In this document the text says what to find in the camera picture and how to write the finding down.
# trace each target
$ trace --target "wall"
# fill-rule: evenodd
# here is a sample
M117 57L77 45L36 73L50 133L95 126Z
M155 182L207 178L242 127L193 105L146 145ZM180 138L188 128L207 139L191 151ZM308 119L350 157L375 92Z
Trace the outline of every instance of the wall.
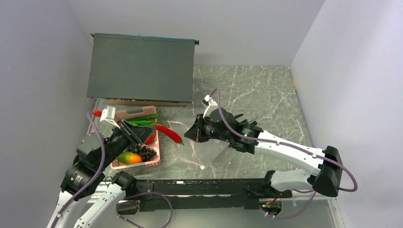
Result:
M313 144L357 178L338 197L348 228L403 226L402 37L401 1L326 0L291 64Z
M1 227L45 227L86 133L91 46L63 0L0 2Z
M67 0L90 33L200 40L197 65L289 66L324 0Z

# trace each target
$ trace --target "plastic basket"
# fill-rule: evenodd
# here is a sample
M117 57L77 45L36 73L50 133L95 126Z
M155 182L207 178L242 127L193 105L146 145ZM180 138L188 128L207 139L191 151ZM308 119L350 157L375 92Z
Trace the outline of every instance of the plastic basket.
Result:
M123 119L130 119L133 117L138 117L138 116L143 116L143 115L149 115L149 114L154 114L157 113L155 106L146 106L143 107L143 109L127 112L126 110L121 110L121 111L116 111L115 112L115 121L123 120ZM142 166L153 166L153 165L159 165L161 164L161 157L160 157L160 145L159 145L159 138L158 138L158 131L154 139L154 143L151 145L146 145L150 149L153 149L154 151L157 152L157 155L155 155L151 161L146 161L142 163L137 163L137 164L132 164L132 165L126 165L124 163L119 162L117 159L115 159L111 163L111 168L114 170L129 170L137 167L142 167Z

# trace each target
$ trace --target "red pepper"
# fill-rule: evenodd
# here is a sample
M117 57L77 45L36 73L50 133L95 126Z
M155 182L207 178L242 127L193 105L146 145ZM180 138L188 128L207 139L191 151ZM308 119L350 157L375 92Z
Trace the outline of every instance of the red pepper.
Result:
M156 128L156 130L166 134L168 137L170 137L175 143L180 143L183 144L182 138L173 130L164 127L164 126L160 126L160 125L153 125L153 127Z

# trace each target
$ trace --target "marble table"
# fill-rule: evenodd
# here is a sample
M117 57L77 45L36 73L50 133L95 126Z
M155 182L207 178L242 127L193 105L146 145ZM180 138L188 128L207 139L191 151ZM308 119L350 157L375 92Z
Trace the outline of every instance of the marble table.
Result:
M257 116L258 126L264 130L292 142L312 146L288 67L194 66L193 77L193 104L157 107L157 112L161 115L159 122L182 121L191 124L196 114L204 111L201 100L218 87L221 89L221 103L227 111L234 115L243 113L248 120ZM96 108L102 109L106 106L106 101L99 100L97 104ZM116 105L116 108L138 109L126 105ZM104 126L97 126L101 133L108 136L109 131L105 131ZM187 147L187 150L183 152L185 157L189 160L195 159L190 147ZM207 168L202 170L198 165L182 161L174 143L162 134L160 153L160 165L135 168L126 172L142 180L233 179L263 178L268 170L287 171L296 168L272 157L226 148L211 164L206 163ZM114 175L116 172L109 167L105 170L105 175Z

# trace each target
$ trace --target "plastic bag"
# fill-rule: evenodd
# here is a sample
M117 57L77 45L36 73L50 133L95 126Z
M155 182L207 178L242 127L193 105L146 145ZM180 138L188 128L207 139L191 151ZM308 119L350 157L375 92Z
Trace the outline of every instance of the plastic bag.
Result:
M216 139L207 142L197 143L183 135L193 125L195 118L185 118L181 121L167 121L168 127L177 132L183 139L184 145L176 144L175 149L179 158L188 163L200 166L204 170L209 167L212 161L229 145Z

